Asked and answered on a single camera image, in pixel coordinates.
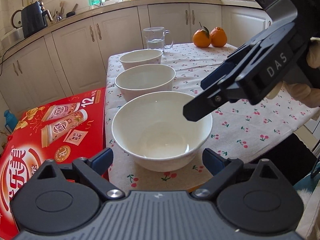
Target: gold seal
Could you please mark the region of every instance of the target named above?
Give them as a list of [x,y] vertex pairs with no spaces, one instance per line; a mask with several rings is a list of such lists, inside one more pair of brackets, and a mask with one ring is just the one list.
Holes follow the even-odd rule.
[[65,161],[70,155],[71,149],[68,145],[61,146],[55,153],[54,159],[56,162],[61,163]]

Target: white bowl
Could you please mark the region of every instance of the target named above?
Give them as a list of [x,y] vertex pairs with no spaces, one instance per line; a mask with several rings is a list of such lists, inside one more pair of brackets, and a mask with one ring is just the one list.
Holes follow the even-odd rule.
[[129,52],[120,57],[121,62],[125,70],[145,64],[160,64],[163,52],[157,49],[142,49],[133,52]]
[[115,84],[129,102],[139,96],[158,91],[172,91],[176,72],[172,67],[148,64],[133,67],[117,76]]
[[194,97],[172,91],[146,94],[126,103],[112,122],[116,143],[151,171],[174,171],[187,165],[207,140],[212,115],[189,122],[183,106]]

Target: gray ribbed panel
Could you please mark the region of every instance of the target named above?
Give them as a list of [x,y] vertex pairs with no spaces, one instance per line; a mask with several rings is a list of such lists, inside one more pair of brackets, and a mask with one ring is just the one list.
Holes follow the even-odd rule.
[[81,230],[63,236],[23,232],[15,240],[302,240],[294,232],[270,238],[235,232],[210,202],[195,201],[185,191],[133,191],[109,201]]

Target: pink cloth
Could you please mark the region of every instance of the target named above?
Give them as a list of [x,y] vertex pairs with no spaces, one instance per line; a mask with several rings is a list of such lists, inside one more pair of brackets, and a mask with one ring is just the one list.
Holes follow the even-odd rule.
[[[161,63],[177,72],[173,91],[197,95],[202,91],[201,80],[235,49],[230,45],[200,49],[193,44],[178,44],[165,51]],[[109,59],[105,125],[107,147],[114,152],[114,162],[109,169],[110,182],[125,192],[132,189],[186,190],[203,184],[212,177],[202,164],[205,148],[211,148],[225,158],[239,158],[247,163],[283,141],[318,111],[318,108],[310,109],[295,101],[285,90],[281,90],[275,99],[264,99],[256,106],[245,99],[224,104],[212,113],[211,136],[191,163],[172,172],[149,171],[135,164],[112,137],[112,120],[126,103],[114,84],[116,76],[124,71],[120,56],[122,54]]]

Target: blue thermos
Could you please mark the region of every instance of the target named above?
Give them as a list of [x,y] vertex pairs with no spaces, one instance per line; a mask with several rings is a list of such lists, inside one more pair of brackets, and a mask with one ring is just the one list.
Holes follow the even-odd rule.
[[4,117],[5,117],[5,125],[4,127],[10,132],[12,133],[13,130],[16,128],[17,124],[18,124],[18,120],[15,117],[14,114],[10,113],[9,110],[5,110],[4,111]]

